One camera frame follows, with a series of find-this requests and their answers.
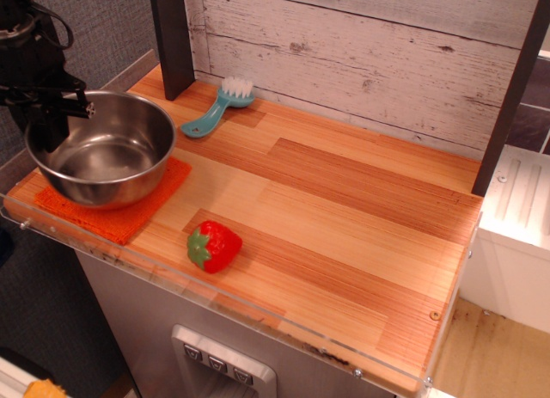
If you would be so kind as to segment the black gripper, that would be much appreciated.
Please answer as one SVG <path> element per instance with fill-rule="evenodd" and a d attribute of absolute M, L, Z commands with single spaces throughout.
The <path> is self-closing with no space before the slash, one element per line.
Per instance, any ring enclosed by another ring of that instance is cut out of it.
<path fill-rule="evenodd" d="M 94 104 L 86 97 L 86 83 L 65 70 L 65 62 L 37 70 L 30 65 L 1 63 L 1 105 L 41 109 L 38 143 L 53 152 L 69 136 L 69 116 L 89 119 Z"/>

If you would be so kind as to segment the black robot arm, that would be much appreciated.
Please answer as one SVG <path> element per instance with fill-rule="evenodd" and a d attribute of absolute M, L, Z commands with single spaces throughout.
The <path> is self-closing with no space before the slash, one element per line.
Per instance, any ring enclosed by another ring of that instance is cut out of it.
<path fill-rule="evenodd" d="M 39 150 L 55 151 L 70 135 L 69 118 L 95 112 L 87 85 L 65 69 L 74 35 L 34 0 L 1 0 L 1 105 Z"/>

